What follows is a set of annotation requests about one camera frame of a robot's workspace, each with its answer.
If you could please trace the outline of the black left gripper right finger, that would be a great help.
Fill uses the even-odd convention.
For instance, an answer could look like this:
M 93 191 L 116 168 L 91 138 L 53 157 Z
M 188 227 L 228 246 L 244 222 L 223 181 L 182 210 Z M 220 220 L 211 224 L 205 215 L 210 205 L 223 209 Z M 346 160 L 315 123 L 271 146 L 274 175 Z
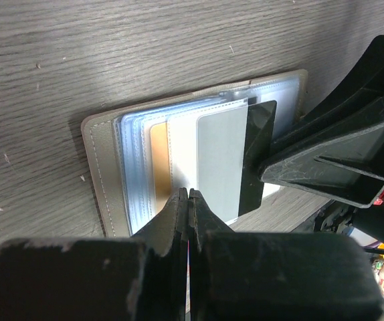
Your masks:
M 362 248 L 331 233 L 235 232 L 189 193 L 192 320 L 377 320 Z

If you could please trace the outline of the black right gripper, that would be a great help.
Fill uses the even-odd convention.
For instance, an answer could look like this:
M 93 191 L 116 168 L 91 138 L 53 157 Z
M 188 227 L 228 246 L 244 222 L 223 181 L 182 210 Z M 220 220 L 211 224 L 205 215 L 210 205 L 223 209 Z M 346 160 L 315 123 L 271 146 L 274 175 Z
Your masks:
M 372 205 L 384 191 L 384 35 L 318 106 L 272 143 L 259 176 L 336 200 L 316 212 L 314 232 L 354 227 L 384 243 L 384 196 Z

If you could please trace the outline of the grey card holder wallet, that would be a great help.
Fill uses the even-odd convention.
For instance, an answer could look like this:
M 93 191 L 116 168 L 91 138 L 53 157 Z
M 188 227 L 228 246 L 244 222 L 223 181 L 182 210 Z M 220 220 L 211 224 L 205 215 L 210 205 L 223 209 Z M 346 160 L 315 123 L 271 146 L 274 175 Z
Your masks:
M 151 102 L 130 104 L 85 118 L 81 124 L 82 137 L 106 236 L 129 237 L 134 233 L 126 210 L 126 189 L 124 188 L 124 178 L 120 169 L 122 157 L 116 153 L 118 151 L 118 139 L 115 137 L 117 130 L 114 128 L 114 121 L 117 118 L 130 112 L 189 102 L 246 86 L 272 85 L 281 80 L 298 81 L 298 97 L 293 107 L 289 108 L 293 112 L 293 120 L 297 121 L 308 81 L 308 72 L 304 69 L 222 84 Z

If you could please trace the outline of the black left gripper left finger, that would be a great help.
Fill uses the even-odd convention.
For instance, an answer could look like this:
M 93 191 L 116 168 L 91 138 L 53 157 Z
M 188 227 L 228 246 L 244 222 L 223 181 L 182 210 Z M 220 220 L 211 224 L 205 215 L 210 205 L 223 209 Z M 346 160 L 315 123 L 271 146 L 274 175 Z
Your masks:
M 0 245 L 0 320 L 184 320 L 188 195 L 132 237 Z

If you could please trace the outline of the silver credit card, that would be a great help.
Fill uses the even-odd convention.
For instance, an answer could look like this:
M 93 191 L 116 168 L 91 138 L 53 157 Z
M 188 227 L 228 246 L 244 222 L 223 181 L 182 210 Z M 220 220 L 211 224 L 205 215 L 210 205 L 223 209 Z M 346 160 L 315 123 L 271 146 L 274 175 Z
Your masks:
M 257 209 L 264 183 L 258 165 L 269 153 L 276 101 L 202 116 L 197 121 L 197 188 L 223 222 Z

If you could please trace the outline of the gold credit card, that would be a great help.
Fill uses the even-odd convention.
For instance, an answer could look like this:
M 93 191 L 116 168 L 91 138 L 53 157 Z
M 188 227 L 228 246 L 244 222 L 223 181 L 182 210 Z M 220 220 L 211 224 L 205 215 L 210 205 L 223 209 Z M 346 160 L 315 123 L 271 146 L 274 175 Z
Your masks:
M 169 144 L 167 123 L 153 125 L 151 134 L 151 152 L 155 185 L 155 209 L 162 210 L 171 196 L 171 172 L 169 161 Z

